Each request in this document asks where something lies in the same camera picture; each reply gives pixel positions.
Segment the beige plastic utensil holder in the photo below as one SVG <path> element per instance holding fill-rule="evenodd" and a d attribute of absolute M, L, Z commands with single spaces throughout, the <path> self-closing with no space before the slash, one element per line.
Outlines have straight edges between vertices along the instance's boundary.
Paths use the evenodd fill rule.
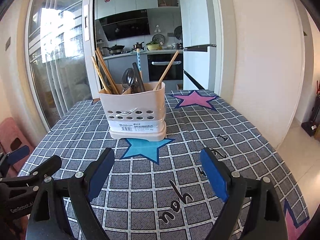
<path fill-rule="evenodd" d="M 156 85 L 157 82 L 144 83 L 146 92 L 137 94 L 131 94 L 130 89 L 122 95 L 105 94 L 104 89 L 99 92 L 113 139 L 137 138 L 150 142 L 164 139 L 165 85 L 162 82 L 161 88 L 153 91 Z"/>

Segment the gray checkered tablecloth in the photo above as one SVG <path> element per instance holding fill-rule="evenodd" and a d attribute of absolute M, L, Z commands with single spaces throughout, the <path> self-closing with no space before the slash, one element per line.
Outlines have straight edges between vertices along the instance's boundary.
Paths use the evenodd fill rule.
<path fill-rule="evenodd" d="M 187 95 L 188 91 L 174 92 Z M 200 90 L 204 96 L 213 92 Z M 203 239 L 219 216 L 223 202 L 215 196 L 207 178 L 199 173 L 199 152 L 204 147 L 218 150 L 217 155 L 231 171 L 244 177 L 260 179 L 268 176 L 275 185 L 282 206 L 289 202 L 297 222 L 308 217 L 302 193 L 284 161 L 259 131 L 222 98 L 211 101 L 216 111 L 202 106 L 175 109 L 180 100 L 166 94 L 167 137 L 174 139 L 160 148 L 159 165 L 141 156 L 121 159 L 129 147 L 125 139 L 115 140 L 108 132 L 108 122 L 101 102 L 78 102 L 61 119 L 34 150 L 20 176 L 28 175 L 45 159 L 56 154 L 62 168 L 55 179 L 69 178 L 84 171 L 111 147 L 116 160 L 99 196 L 92 201 L 93 210 L 111 240 Z M 178 200 L 169 181 L 193 201 L 180 201 L 173 212 L 171 202 Z M 232 239 L 238 239 L 249 209 L 246 198 Z M 69 199 L 65 206 L 75 237 L 84 239 Z M 174 215 L 165 223 L 161 216 Z"/>

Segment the backsplash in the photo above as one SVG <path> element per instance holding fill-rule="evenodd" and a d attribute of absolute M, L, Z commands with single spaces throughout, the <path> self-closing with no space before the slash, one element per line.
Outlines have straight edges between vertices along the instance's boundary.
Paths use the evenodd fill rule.
<path fill-rule="evenodd" d="M 159 25 L 161 34 L 165 36 L 165 43 L 163 45 L 164 48 L 173 43 L 181 42 L 175 37 L 168 37 L 168 33 L 173 33 L 176 27 L 181 26 L 181 12 L 179 9 L 176 9 L 175 12 L 168 12 L 166 11 L 166 9 L 167 8 L 155 8 L 147 10 L 150 35 L 135 36 L 130 38 L 118 39 L 114 41 L 107 41 L 100 21 L 96 20 L 96 38 L 105 41 L 106 47 L 111 47 L 117 44 L 124 45 L 124 50 L 131 50 L 133 48 L 133 45 L 137 42 L 144 42 L 143 46 L 145 47 L 145 44 L 151 41 L 152 37 L 156 34 L 156 25 Z"/>

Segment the pink star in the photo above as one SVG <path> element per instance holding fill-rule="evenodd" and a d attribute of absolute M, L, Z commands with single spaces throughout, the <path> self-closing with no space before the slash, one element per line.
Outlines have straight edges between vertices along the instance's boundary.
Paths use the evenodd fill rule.
<path fill-rule="evenodd" d="M 217 111 L 211 104 L 210 101 L 215 100 L 218 96 L 214 97 L 205 97 L 201 96 L 197 91 L 193 90 L 188 95 L 171 95 L 175 98 L 182 99 L 175 108 L 183 107 L 183 106 L 203 106 L 214 111 Z"/>
<path fill-rule="evenodd" d="M 297 240 L 309 224 L 310 219 L 305 218 L 302 222 L 298 223 L 287 199 L 284 199 L 284 215 L 285 223 L 287 224 L 288 240 Z"/>

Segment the pink plastic stool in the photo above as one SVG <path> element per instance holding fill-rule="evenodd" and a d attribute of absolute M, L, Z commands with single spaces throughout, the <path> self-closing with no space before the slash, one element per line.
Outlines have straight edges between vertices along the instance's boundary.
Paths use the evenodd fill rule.
<path fill-rule="evenodd" d="M 29 155 L 13 165 L 17 172 L 21 170 L 22 166 L 35 149 L 25 138 L 12 117 L 4 119 L 0 124 L 0 143 L 5 153 L 13 152 L 24 145 L 29 147 Z"/>

